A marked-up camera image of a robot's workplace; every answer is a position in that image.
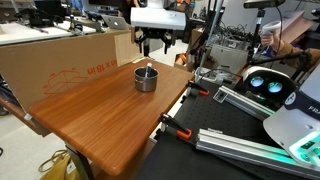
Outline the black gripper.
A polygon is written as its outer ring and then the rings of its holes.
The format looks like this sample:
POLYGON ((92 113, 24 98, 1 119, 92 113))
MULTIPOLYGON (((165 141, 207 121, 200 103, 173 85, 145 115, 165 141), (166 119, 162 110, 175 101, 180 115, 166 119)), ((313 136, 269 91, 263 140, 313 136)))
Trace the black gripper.
POLYGON ((136 43, 144 42, 144 57, 149 56, 150 52, 150 41, 149 39, 161 39, 164 43, 164 54, 167 54, 167 50, 170 48, 171 44, 175 43, 176 37, 172 30, 167 29, 157 29, 157 28, 142 28, 142 34, 136 37, 134 41, 136 43))

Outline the operator hand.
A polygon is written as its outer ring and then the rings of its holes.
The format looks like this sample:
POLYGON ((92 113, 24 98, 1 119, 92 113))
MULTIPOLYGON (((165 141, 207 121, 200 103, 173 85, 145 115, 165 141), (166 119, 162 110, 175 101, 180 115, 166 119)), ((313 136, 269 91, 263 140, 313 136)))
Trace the operator hand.
POLYGON ((263 46, 274 46, 275 45, 275 34, 272 33, 270 35, 265 35, 265 34, 262 34, 260 36, 261 38, 261 44, 263 46))

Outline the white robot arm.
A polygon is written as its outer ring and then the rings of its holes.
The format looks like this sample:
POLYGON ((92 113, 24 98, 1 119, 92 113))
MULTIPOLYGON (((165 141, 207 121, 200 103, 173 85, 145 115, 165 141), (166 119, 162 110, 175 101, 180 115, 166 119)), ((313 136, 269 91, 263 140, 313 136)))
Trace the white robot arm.
POLYGON ((142 30, 142 34, 133 40, 139 45, 139 51, 147 56, 149 49, 145 41, 161 39, 165 44, 164 53, 175 45, 176 30, 184 30, 186 15, 183 12, 165 8, 165 0, 147 0, 147 6, 131 9, 131 25, 142 30))

